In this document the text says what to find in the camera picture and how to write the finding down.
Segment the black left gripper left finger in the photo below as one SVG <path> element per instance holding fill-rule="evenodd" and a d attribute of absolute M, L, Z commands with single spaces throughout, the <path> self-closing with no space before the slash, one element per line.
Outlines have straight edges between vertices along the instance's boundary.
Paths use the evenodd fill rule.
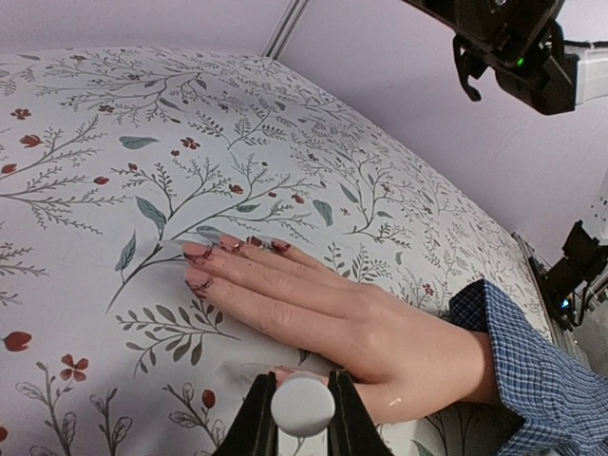
<path fill-rule="evenodd" d="M 216 456 L 276 456 L 278 427 L 271 413 L 274 373 L 259 374 L 250 387 Z"/>

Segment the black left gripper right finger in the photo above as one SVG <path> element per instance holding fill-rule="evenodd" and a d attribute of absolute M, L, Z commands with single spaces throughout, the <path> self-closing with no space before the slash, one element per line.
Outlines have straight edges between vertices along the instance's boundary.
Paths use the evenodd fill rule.
<path fill-rule="evenodd" d="M 351 376 L 342 370 L 332 371 L 329 390 L 335 403 L 335 413 L 328 427 L 328 454 L 392 456 L 393 453 L 380 437 Z"/>

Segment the blue checkered sleeve forearm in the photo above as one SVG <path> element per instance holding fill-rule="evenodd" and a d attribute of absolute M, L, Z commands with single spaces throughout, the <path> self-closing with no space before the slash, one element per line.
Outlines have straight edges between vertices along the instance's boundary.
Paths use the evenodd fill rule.
<path fill-rule="evenodd" d="M 449 317 L 490 337 L 500 399 L 519 419 L 499 454 L 606 454 L 605 376 L 548 342 L 507 294 L 484 279 L 451 298 Z"/>

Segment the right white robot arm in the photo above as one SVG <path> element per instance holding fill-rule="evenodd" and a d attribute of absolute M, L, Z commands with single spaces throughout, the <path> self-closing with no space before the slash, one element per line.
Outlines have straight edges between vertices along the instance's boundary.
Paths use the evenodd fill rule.
<path fill-rule="evenodd" d="M 562 1 L 415 0 L 408 4 L 455 33 L 460 85 L 491 68 L 498 86 L 545 116 L 607 97 L 607 43 L 569 41 L 557 21 Z"/>

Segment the person's bare hand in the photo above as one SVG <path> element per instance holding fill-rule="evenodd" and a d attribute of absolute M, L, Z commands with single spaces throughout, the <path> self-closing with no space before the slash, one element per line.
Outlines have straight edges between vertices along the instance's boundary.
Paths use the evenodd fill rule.
<path fill-rule="evenodd" d="M 225 236 L 187 242 L 186 284 L 274 340 L 349 372 L 372 420 L 418 420 L 458 402 L 501 402 L 488 334 L 460 328 L 373 284 L 336 274 L 294 246 Z"/>

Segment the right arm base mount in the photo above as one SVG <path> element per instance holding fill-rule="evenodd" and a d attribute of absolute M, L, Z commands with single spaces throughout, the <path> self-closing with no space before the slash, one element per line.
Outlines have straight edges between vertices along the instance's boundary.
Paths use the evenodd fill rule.
<path fill-rule="evenodd" d="M 528 265 L 549 317 L 562 330 L 579 327 L 589 309 L 593 282 L 607 267 L 607 245 L 577 221 L 562 246 L 562 257 L 547 269 L 530 256 Z"/>

